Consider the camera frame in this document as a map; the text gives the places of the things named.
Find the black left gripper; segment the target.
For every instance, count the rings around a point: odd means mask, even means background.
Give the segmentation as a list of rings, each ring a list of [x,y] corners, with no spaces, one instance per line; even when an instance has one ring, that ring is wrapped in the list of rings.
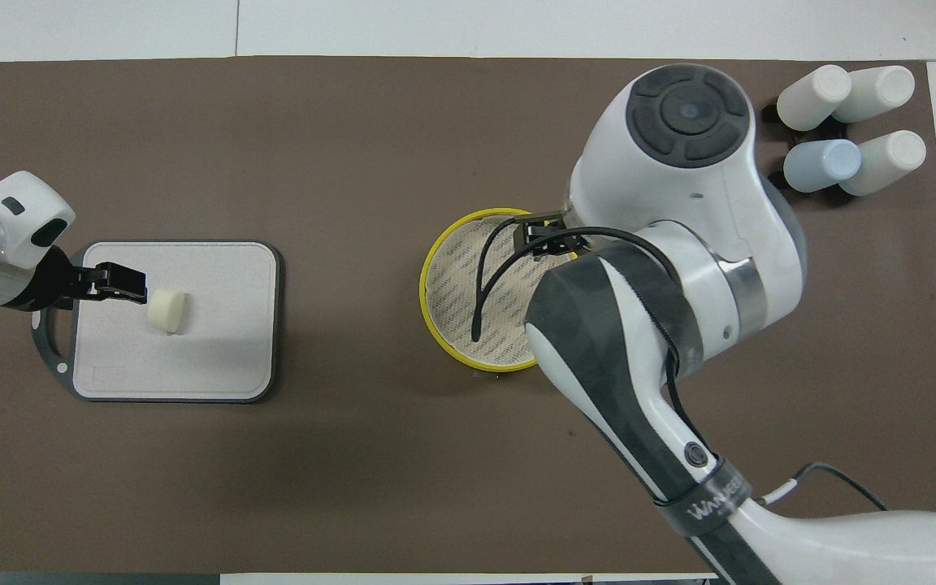
[[[146,277],[142,271],[115,262],[102,262],[96,267],[75,266],[62,248],[52,245],[22,292],[3,307],[25,312],[47,308],[71,310],[75,302],[99,300],[92,292],[93,282],[102,290],[104,299],[138,305],[148,303]]]

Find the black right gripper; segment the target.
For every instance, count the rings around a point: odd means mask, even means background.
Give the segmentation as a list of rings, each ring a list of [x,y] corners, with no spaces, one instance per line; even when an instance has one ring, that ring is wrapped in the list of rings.
[[[551,214],[545,223],[522,223],[522,244],[529,245],[539,238],[551,236],[549,243],[531,244],[530,253],[535,258],[590,253],[591,246],[587,238],[568,234],[568,230],[563,214]]]

